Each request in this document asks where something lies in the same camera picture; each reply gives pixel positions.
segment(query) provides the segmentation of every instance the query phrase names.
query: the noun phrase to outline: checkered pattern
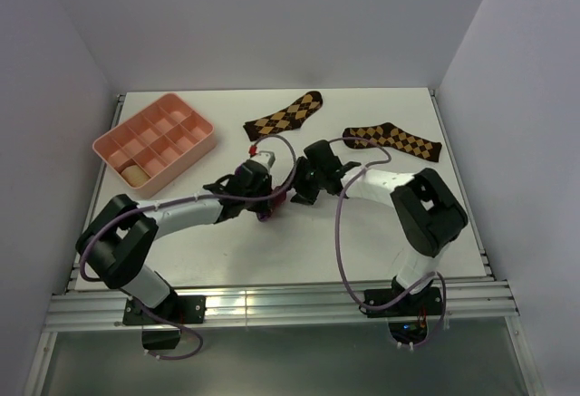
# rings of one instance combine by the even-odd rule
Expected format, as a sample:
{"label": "checkered pattern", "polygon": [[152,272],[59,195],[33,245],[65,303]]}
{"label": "checkered pattern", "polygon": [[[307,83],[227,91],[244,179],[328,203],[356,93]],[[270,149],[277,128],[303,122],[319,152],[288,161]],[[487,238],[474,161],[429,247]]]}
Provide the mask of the checkered pattern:
{"label": "checkered pattern", "polygon": [[[382,147],[393,147],[404,153],[409,153],[420,159],[438,162],[442,145],[440,142],[431,142],[424,138],[411,135],[403,129],[399,129],[391,122],[385,122],[379,126],[351,127],[344,129],[343,137],[355,136],[370,140]],[[346,140],[344,142],[351,149],[369,149],[372,144],[364,140]]]}
{"label": "checkered pattern", "polygon": [[306,119],[322,105],[323,96],[320,92],[310,91],[273,115],[244,123],[244,130],[250,140],[257,140],[262,136],[275,135],[284,130],[300,129]]}

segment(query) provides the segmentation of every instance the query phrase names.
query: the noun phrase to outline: pink organizer box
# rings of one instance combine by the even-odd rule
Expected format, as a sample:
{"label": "pink organizer box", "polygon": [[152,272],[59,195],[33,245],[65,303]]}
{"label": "pink organizer box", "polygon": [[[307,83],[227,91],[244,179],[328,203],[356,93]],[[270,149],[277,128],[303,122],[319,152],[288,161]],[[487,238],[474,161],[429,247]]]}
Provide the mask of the pink organizer box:
{"label": "pink organizer box", "polygon": [[[141,198],[150,198],[216,146],[214,126],[176,94],[165,94],[97,139],[92,148]],[[121,175],[138,165],[150,177],[134,188]]]}

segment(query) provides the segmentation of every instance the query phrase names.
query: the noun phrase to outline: white wall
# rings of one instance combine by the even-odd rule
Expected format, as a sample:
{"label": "white wall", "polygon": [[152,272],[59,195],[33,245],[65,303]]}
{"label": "white wall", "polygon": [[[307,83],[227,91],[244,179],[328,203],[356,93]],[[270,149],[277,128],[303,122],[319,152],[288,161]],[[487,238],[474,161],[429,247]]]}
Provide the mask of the white wall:
{"label": "white wall", "polygon": [[0,393],[13,395],[70,270],[113,98],[57,0],[0,0],[0,24]]}
{"label": "white wall", "polygon": [[438,86],[481,0],[61,0],[118,91]]}
{"label": "white wall", "polygon": [[484,0],[440,107],[548,394],[580,394],[580,0]]}

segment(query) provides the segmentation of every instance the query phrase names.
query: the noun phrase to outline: gray floor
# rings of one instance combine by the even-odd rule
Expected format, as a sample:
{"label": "gray floor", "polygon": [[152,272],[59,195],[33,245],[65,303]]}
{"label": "gray floor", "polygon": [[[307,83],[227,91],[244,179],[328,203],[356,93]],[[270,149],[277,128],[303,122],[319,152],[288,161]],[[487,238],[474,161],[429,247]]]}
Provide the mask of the gray floor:
{"label": "gray floor", "polygon": [[386,331],[384,323],[205,331],[207,348],[181,362],[143,356],[136,332],[63,333],[43,395],[526,394],[503,319],[451,321],[413,354],[397,351]]}

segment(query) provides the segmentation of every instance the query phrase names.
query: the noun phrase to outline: white table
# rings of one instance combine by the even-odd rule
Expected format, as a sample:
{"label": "white table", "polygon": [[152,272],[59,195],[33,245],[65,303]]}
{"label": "white table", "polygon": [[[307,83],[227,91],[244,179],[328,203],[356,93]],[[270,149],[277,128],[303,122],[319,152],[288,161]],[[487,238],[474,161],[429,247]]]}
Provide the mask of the white table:
{"label": "white table", "polygon": [[[215,127],[218,145],[203,159],[170,183],[154,198],[177,198],[194,193],[202,185],[232,172],[247,159],[250,141],[242,129],[251,121],[288,106],[309,90],[177,92]],[[437,114],[426,88],[320,90],[324,106],[300,130],[282,133],[298,155],[320,139],[342,135],[345,127],[369,126],[390,121],[423,138],[440,141],[438,163],[390,150],[392,163],[380,166],[396,172],[417,172],[430,167],[439,172],[451,191],[463,202]],[[127,94],[121,121],[158,99],[165,92]],[[274,150],[273,174],[277,183],[292,166],[286,147],[266,140],[260,148]],[[341,142],[333,146],[343,162],[380,159],[378,150],[350,150]],[[98,213],[111,197],[127,193],[139,199],[109,170],[103,176],[95,205]],[[147,264],[170,284],[186,286],[250,286],[329,283],[340,281],[334,256],[336,197],[321,193],[313,207],[286,202],[265,223],[252,213],[215,226],[182,230],[155,241]],[[391,279],[404,251],[411,248],[393,210],[363,200],[344,204],[343,261],[352,281]],[[471,226],[466,227],[441,259],[440,271],[451,278],[486,276]],[[101,283],[80,277],[77,290],[102,290]]]}

